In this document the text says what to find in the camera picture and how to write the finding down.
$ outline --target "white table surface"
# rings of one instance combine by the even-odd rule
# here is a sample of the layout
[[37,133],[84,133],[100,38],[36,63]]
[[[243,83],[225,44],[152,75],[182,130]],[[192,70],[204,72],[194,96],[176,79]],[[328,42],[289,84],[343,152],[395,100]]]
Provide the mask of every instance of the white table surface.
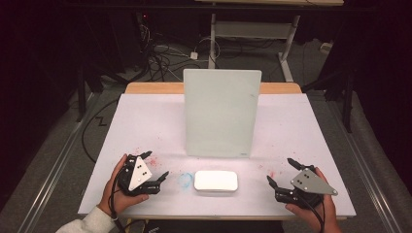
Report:
[[[154,174],[169,171],[161,192],[130,207],[122,216],[179,219],[290,219],[292,213],[278,203],[266,176],[280,187],[292,188],[299,172],[288,157],[321,168],[331,186],[338,217],[355,216],[355,209],[326,145],[305,94],[261,94],[250,158],[207,158],[185,152],[183,94],[124,94],[93,174],[79,214],[88,214],[99,202],[104,185],[124,153],[152,150],[146,159]],[[238,175],[233,193],[202,193],[193,187],[199,170],[227,170]]]

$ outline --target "table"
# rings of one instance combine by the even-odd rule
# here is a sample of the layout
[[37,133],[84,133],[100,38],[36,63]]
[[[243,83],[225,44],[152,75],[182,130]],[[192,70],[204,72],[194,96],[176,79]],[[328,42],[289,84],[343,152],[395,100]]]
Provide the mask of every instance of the table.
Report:
[[[295,6],[342,6],[343,0],[196,0],[210,2],[214,5],[219,3],[235,4],[266,4],[266,5],[295,5]],[[299,23],[300,16],[294,16],[292,23],[269,23],[269,22],[245,22],[245,21],[217,21],[216,14],[212,14],[210,33],[210,55],[209,69],[215,69],[216,37],[243,37],[243,38],[265,38],[286,39],[285,50],[278,53],[279,64],[286,82],[293,82],[291,69],[288,64],[288,55],[291,50],[294,34]]]
[[[185,154],[182,83],[132,83],[121,97],[112,125],[86,189],[79,214],[96,205],[105,181],[124,153],[152,150],[147,164],[156,179],[170,174],[161,192],[127,209],[122,216],[145,219],[272,219],[295,216],[274,198],[266,176],[292,188],[298,174],[287,162],[292,157],[323,168],[338,217],[355,210],[305,94],[295,83],[263,83],[259,96],[255,138],[250,158],[207,158]],[[192,187],[198,170],[230,170],[238,174],[239,188],[229,195],[199,193]]]

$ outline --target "white rectangular object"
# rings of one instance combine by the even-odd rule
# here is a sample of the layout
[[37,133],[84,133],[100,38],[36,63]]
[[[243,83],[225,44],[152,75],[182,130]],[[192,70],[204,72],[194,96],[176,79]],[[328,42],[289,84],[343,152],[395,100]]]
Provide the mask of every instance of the white rectangular object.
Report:
[[[79,214],[99,202],[106,181],[122,155],[152,150],[144,161],[160,177],[169,171],[161,192],[132,206],[121,216],[143,219],[291,219],[295,216],[275,199],[270,176],[280,187],[293,188],[299,172],[291,157],[321,168],[339,195],[333,196],[338,217],[356,212],[305,94],[261,94],[250,158],[187,156],[183,94],[124,94],[100,151]],[[193,187],[196,171],[233,171],[238,189],[230,196],[201,195]]]
[[186,69],[188,155],[249,157],[261,71]]
[[237,175],[230,171],[197,171],[194,174],[194,188],[198,191],[236,191]]

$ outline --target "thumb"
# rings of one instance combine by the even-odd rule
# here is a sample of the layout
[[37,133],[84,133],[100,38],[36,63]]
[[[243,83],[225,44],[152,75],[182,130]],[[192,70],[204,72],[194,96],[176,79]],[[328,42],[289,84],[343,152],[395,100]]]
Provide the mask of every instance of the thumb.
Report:
[[296,206],[296,205],[294,205],[294,204],[287,204],[287,205],[285,206],[285,208],[286,208],[288,211],[294,213],[296,216],[302,217],[302,215],[303,215],[303,210],[300,209],[298,206]]

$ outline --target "white sleeve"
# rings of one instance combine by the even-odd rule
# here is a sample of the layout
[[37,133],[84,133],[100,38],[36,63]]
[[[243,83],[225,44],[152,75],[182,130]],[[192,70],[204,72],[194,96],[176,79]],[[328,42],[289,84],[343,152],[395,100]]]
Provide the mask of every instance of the white sleeve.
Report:
[[93,210],[83,219],[76,219],[60,227],[57,233],[71,232],[109,232],[115,227],[112,219],[99,208],[94,207]]

